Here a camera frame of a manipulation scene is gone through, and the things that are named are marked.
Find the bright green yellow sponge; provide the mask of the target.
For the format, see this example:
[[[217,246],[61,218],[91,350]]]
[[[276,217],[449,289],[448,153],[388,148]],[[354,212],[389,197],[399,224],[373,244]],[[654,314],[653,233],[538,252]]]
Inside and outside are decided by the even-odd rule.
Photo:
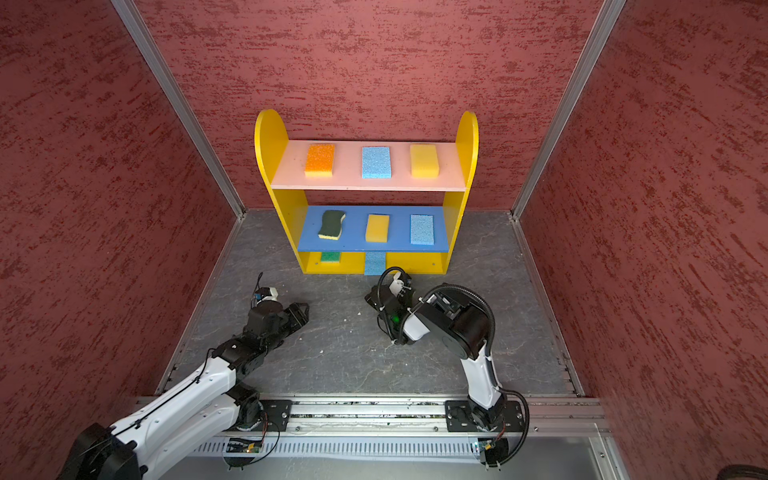
[[[340,252],[322,252],[320,262],[323,264],[338,264],[341,262]]]

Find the blue sponge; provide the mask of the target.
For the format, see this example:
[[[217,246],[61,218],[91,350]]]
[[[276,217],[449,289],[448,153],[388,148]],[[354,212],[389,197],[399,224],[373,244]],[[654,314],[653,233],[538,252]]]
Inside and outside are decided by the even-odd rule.
[[[362,148],[363,179],[390,179],[392,167],[390,148],[385,146],[365,146]]]
[[[417,246],[435,244],[434,217],[426,214],[410,216],[410,243]]]
[[[364,274],[380,276],[387,269],[387,253],[382,251],[367,252],[365,257]]]

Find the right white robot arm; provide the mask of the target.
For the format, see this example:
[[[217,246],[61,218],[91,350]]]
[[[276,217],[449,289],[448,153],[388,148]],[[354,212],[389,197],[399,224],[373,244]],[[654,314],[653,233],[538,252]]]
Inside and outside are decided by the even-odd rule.
[[[410,285],[393,280],[373,286],[364,299],[395,344],[410,345],[432,335],[458,357],[467,379],[472,423],[483,431],[500,428],[506,395],[492,358],[495,317],[482,297],[464,286],[443,283],[414,301]]]

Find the orange sponge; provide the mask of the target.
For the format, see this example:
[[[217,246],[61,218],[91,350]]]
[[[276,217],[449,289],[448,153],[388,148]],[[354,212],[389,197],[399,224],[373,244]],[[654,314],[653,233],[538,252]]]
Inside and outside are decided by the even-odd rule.
[[[333,176],[334,144],[311,144],[308,148],[304,174],[306,178],[330,178]]]

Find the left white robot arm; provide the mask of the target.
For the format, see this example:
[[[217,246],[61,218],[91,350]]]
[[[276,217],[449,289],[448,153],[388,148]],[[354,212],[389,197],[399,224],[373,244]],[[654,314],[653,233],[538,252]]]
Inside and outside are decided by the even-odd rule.
[[[158,479],[212,436],[234,428],[266,435],[271,415],[245,379],[309,321],[306,303],[254,304],[243,331],[212,348],[180,384],[109,427],[74,441],[61,479]]]

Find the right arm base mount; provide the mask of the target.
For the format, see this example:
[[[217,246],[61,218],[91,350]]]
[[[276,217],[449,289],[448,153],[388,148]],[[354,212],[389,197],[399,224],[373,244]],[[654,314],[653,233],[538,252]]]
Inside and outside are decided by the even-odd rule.
[[[490,432],[502,430],[522,433],[525,417],[519,401],[500,398],[490,409],[483,409],[469,399],[444,403],[447,430],[456,432]]]

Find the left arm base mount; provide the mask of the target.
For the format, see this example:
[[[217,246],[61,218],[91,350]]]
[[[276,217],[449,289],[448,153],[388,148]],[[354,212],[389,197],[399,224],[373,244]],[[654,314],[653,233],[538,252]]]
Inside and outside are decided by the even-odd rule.
[[[240,406],[234,429],[242,432],[285,432],[290,419],[291,400],[251,400]]]

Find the yellow sponge front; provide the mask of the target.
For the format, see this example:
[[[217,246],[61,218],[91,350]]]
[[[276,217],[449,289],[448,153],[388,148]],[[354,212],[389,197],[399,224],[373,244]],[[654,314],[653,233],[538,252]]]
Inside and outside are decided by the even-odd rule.
[[[368,243],[387,243],[390,217],[383,214],[368,216],[365,240]]]

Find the dark green wavy sponge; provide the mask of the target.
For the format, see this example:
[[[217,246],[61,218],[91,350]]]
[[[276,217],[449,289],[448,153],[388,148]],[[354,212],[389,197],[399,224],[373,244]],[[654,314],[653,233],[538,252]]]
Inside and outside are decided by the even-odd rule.
[[[346,213],[341,210],[325,210],[317,236],[323,240],[339,240],[342,235]]]

